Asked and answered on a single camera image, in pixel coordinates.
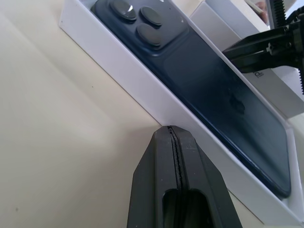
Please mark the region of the dark blue smartphone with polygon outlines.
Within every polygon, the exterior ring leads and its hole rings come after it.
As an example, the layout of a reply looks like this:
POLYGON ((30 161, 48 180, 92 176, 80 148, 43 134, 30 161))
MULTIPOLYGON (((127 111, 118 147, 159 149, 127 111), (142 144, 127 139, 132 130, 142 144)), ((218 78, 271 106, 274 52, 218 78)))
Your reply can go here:
POLYGON ((97 0, 92 12, 278 198, 291 194, 282 122, 168 0, 97 0))

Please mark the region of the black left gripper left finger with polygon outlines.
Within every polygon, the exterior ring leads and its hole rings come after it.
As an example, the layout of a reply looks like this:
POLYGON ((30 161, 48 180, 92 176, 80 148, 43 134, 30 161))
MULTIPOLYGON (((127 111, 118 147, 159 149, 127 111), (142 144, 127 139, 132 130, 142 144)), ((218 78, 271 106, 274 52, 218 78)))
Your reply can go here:
POLYGON ((181 132, 171 125, 153 133, 133 173, 127 228, 182 228, 181 132))

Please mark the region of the box lid brown inside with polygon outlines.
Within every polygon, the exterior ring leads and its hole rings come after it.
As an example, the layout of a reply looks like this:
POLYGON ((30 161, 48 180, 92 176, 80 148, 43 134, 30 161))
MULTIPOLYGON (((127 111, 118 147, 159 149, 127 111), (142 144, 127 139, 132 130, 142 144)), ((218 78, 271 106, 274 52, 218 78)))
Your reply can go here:
MULTIPOLYGON (((268 30, 244 0, 203 0, 190 19, 221 51, 268 30)), ((287 119, 304 114, 297 69, 281 66, 245 74, 245 78, 287 119)))

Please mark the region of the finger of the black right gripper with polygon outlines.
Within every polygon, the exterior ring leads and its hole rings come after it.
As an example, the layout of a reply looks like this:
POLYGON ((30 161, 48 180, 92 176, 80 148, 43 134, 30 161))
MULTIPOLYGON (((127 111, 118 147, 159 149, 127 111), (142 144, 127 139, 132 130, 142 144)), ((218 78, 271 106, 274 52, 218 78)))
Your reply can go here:
POLYGON ((297 28, 283 26, 248 36, 223 51, 243 74, 281 66, 297 67, 297 28))

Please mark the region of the grey box bottom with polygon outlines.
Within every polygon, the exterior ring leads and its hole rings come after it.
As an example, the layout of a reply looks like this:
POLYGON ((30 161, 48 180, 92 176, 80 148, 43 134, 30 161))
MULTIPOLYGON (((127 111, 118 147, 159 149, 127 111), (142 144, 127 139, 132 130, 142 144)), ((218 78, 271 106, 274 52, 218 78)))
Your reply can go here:
POLYGON ((292 192, 280 200, 95 17, 94 3, 65 0, 59 26, 157 122, 190 131, 227 188, 265 225, 304 228, 304 196, 292 126, 285 125, 292 192))

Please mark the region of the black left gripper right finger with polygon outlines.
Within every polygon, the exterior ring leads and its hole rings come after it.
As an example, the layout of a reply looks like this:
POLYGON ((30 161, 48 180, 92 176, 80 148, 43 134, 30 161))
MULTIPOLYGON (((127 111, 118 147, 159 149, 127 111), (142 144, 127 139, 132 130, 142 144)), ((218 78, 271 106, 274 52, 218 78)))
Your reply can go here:
POLYGON ((192 134, 170 126, 178 189, 169 193, 170 228, 241 228, 223 177, 192 134))

